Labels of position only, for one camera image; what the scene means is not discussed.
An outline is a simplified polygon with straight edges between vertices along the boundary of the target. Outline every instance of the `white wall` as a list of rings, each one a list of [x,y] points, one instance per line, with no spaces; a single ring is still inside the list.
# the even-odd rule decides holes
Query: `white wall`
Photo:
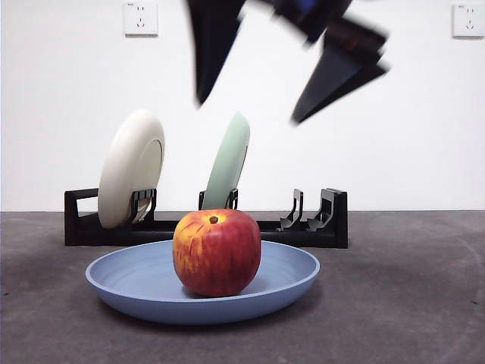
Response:
[[[111,138],[145,107],[164,126],[158,208],[196,208],[225,127],[252,127],[241,209],[288,209],[319,190],[351,209],[485,208],[485,40],[451,38],[451,1],[354,0],[349,13],[390,31],[391,71],[299,127],[289,122],[320,54],[250,2],[208,101],[194,103],[189,18],[158,1],[160,36],[127,39],[121,0],[3,0],[2,208],[62,210],[97,187]],[[95,209],[95,200],[83,205]]]

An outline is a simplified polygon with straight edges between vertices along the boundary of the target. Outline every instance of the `cream plate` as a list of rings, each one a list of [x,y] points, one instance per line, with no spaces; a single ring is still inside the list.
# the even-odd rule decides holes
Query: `cream plate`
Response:
[[[98,213],[104,228],[115,228],[130,217],[133,191],[156,188],[164,161],[164,131],[148,110],[136,110],[121,125],[111,143],[99,181]],[[150,205],[139,201],[137,222]]]

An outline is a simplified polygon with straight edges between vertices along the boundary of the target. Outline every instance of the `plate rim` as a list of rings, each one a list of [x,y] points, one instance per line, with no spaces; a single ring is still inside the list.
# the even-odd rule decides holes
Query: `plate rim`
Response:
[[[98,283],[91,275],[92,267],[94,267],[95,264],[97,264],[99,261],[107,258],[108,256],[119,253],[121,251],[140,248],[141,246],[154,245],[154,244],[159,244],[159,243],[168,243],[168,242],[172,242],[172,241],[173,240],[161,240],[161,241],[155,241],[153,243],[144,243],[144,244],[135,245],[135,246],[128,246],[127,248],[118,249],[118,250],[115,250],[114,252],[104,254],[103,256],[100,256],[99,258],[92,261],[87,266],[86,272],[85,272],[86,280],[97,290],[101,290],[101,291],[104,291],[104,292],[107,292],[107,293],[110,293],[110,294],[114,294],[115,296],[131,299],[131,300],[142,300],[142,301],[155,302],[155,303],[213,303],[213,302],[244,300],[244,299],[249,299],[249,298],[254,298],[254,297],[262,297],[262,296],[266,296],[268,294],[283,292],[285,290],[289,290],[291,288],[298,287],[298,286],[300,286],[300,285],[302,285],[302,284],[304,284],[308,281],[311,281],[313,278],[316,277],[316,275],[320,271],[320,267],[321,267],[318,259],[313,254],[306,252],[303,249],[300,249],[300,248],[297,248],[297,247],[294,247],[294,246],[290,246],[290,245],[286,245],[286,244],[282,244],[282,243],[276,243],[274,241],[262,240],[261,244],[269,243],[269,244],[272,244],[272,245],[275,245],[275,246],[284,247],[285,249],[294,249],[294,250],[297,250],[299,253],[306,254],[307,256],[309,256],[314,261],[314,263],[315,263],[314,270],[309,275],[307,275],[306,277],[304,277],[303,279],[301,279],[297,282],[293,282],[291,284],[285,284],[281,287],[274,288],[272,290],[265,290],[265,291],[262,291],[262,292],[241,294],[241,295],[238,295],[238,296],[206,297],[206,298],[183,298],[183,299],[171,299],[170,297],[155,299],[153,297],[141,297],[141,296],[137,296],[137,295],[127,295],[125,293],[121,293],[120,291],[113,290],[109,287],[106,287],[106,286]]]

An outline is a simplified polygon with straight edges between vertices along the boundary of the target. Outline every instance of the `mint green plate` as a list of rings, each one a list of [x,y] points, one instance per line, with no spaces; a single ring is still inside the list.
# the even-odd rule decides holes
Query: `mint green plate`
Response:
[[[224,209],[227,197],[237,187],[249,144],[249,124],[239,112],[222,140],[205,189],[202,209]]]

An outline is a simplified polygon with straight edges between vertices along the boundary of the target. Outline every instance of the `white plate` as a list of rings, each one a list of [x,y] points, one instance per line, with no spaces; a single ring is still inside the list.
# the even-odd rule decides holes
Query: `white plate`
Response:
[[[237,187],[249,144],[249,124],[240,113],[234,115],[217,152],[205,189],[202,209],[223,209],[229,192]]]
[[[156,188],[164,160],[164,131],[148,110],[136,110],[111,143],[99,181],[98,213],[104,228],[115,228],[130,217],[133,191]],[[137,222],[150,205],[139,201]]]

